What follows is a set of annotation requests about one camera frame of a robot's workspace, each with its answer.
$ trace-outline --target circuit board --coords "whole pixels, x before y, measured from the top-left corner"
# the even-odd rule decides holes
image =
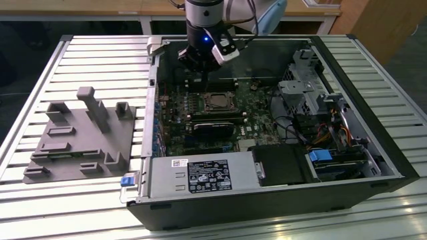
[[[235,91],[191,93],[185,87],[176,86],[168,95],[160,96],[167,156],[241,152],[255,145],[280,143],[268,109],[269,87],[253,89],[247,79],[236,82]],[[192,122],[188,115],[225,108],[244,115],[244,122],[233,125],[231,137],[209,141],[196,139],[188,132]]]

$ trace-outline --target black wire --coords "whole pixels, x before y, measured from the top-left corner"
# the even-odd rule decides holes
[[[285,137],[285,138],[281,138],[283,143],[287,144],[287,141],[288,141],[289,139],[296,139],[296,140],[299,140],[297,137]]]
[[[257,36],[260,33],[259,30],[259,18],[256,17],[256,7],[255,7],[255,2],[253,0],[247,0],[247,4],[251,8],[252,14],[253,14],[253,18],[255,18],[255,34],[253,36],[245,41],[245,44],[248,44]]]
[[[273,90],[275,87],[277,87],[277,86],[272,86],[272,87],[271,87],[271,94],[269,94],[268,111],[269,111],[271,117],[273,117],[273,115],[272,115],[272,101],[273,101],[273,95],[275,95],[275,90]],[[277,117],[273,119],[273,122],[275,122],[275,124],[276,124],[281,129],[284,129],[284,131],[289,132],[291,134],[293,134],[293,135],[296,136],[296,138],[297,138],[297,140],[300,141],[301,144],[308,144],[308,145],[311,145],[311,142],[305,139],[305,137],[304,137],[303,135],[297,134],[296,131],[292,131],[292,130],[287,129],[287,127],[284,127],[284,126],[277,122],[277,119],[279,119],[279,118],[287,118],[287,119],[291,118],[291,120],[292,120],[292,117],[289,117],[289,116],[277,116]]]
[[[168,0],[168,2],[173,5],[173,7],[179,8],[179,5],[172,0]]]
[[[247,23],[247,22],[251,22],[253,19],[255,19],[255,17],[252,16],[251,18],[244,19],[244,20],[229,20],[229,21],[224,21],[224,24],[229,24],[229,25],[233,25],[233,24],[244,24],[244,23]]]
[[[299,138],[299,134],[297,134],[295,131],[292,131],[292,130],[288,129],[288,127],[292,126],[292,124],[289,124],[288,126],[283,126],[280,123],[277,123],[277,121],[275,121],[275,124],[276,124],[281,129],[284,129],[284,131],[285,131],[285,137],[288,136],[288,133],[291,133],[291,134],[293,134],[293,135],[296,136],[296,138],[297,138],[300,141],[303,141],[303,140]]]
[[[173,2],[172,0],[167,0],[173,7],[176,7],[179,10],[184,10],[185,9],[185,4],[177,4],[176,2]]]
[[[285,131],[284,131],[284,138],[287,139],[288,138],[288,130],[289,130],[289,126],[291,126],[292,124],[289,124],[289,125],[287,125],[285,126]]]

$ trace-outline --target robotic arm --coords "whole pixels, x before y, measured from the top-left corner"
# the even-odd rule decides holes
[[[208,73],[240,55],[249,41],[273,31],[287,0],[185,0],[184,5],[172,4],[184,8],[187,18],[188,46],[179,52],[177,59],[191,71],[201,73],[201,80],[207,81]],[[255,35],[233,41],[228,32],[232,26]]]

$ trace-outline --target motherboard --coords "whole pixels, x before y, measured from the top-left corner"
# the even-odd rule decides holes
[[[167,156],[244,152],[280,143],[269,113],[271,86],[224,79],[176,85],[159,97]]]

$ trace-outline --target blue latch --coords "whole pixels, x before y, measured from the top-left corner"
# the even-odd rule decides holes
[[[121,177],[120,185],[121,185],[121,187],[134,186],[134,177],[133,176]]]
[[[332,156],[328,150],[313,150],[311,153],[308,153],[308,156],[312,162],[332,160]]]

